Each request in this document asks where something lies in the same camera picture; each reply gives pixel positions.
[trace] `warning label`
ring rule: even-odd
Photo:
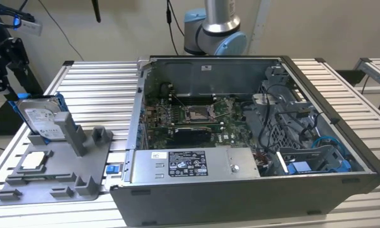
[[[206,151],[170,152],[170,176],[209,176]]]

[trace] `barcode sticker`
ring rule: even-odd
[[[211,68],[213,68],[211,65],[202,66],[202,71],[211,70]]]
[[[152,152],[152,159],[167,159],[167,152]]]

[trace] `paper tag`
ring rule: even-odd
[[[235,0],[230,1],[230,15],[234,16],[235,14]]]
[[[152,152],[152,159],[167,159],[167,152]]]
[[[39,131],[39,134],[48,139],[64,139],[64,133],[60,126],[54,123],[54,112],[48,109],[26,109],[31,124]]]
[[[202,66],[202,71],[211,70],[211,69],[213,69],[211,65]]]

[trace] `aluminum profile table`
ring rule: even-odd
[[[327,63],[315,59],[294,60],[303,73],[341,113],[349,125],[380,159],[380,111],[343,80]],[[75,62],[63,66],[47,94],[60,91],[76,122],[91,128],[104,125],[115,133],[108,164],[126,159],[134,95],[138,81],[136,62]],[[0,157],[0,189],[28,147],[30,130],[22,126]],[[124,227],[126,223],[107,191],[115,180],[103,180],[95,201],[0,207],[0,227]],[[235,227],[380,227],[380,186],[370,193],[350,197],[327,215],[258,221],[195,225],[195,228]]]
[[[362,70],[380,84],[380,58],[361,58],[354,70]]]

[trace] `blue latch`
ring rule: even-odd
[[[107,174],[119,174],[120,172],[120,166],[119,165],[108,165],[106,168]]]

